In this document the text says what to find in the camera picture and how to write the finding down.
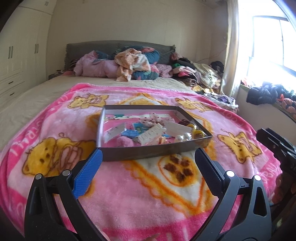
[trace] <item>headboard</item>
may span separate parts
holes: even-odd
[[[69,69],[71,60],[81,58],[85,54],[92,50],[99,50],[108,55],[112,55],[116,50],[126,46],[147,46],[156,49],[160,53],[159,64],[169,64],[170,55],[175,52],[176,47],[165,46],[160,44],[153,44],[147,42],[138,41],[124,41],[124,40],[103,40],[103,41],[91,41],[75,44],[67,44],[66,58],[65,58],[65,70]]]

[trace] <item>beige bedsheet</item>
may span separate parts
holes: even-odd
[[[130,86],[192,93],[186,85],[174,79],[134,80],[116,82],[115,79],[60,76],[46,81],[19,96],[0,113],[0,151],[8,141],[42,109],[52,103],[77,83],[91,83],[103,86]]]

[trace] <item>white wardrobe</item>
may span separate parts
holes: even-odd
[[[56,1],[24,0],[0,32],[0,111],[47,80],[47,35]]]

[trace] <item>screw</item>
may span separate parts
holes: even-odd
[[[35,176],[35,179],[36,179],[36,180],[39,180],[41,177],[42,177],[42,174],[39,173],[39,174],[37,174],[37,175]]]
[[[227,171],[226,174],[229,177],[234,177],[234,175],[235,175],[233,171]]]
[[[260,181],[261,180],[261,177],[259,175],[255,175],[254,178],[257,180],[257,181]]]
[[[63,176],[69,176],[70,175],[70,170],[64,170],[63,171]]]

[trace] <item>tray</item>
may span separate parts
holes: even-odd
[[[205,133],[205,137],[163,145],[148,145],[137,147],[104,147],[104,123],[107,115],[141,115],[143,113],[170,114],[179,120],[186,119],[193,121],[196,126]],[[103,152],[103,161],[124,161],[141,158],[150,158],[156,156],[166,156],[181,152],[205,148],[209,144],[212,134],[204,128],[197,120],[178,106],[163,105],[105,105],[102,109],[98,133],[97,147]]]

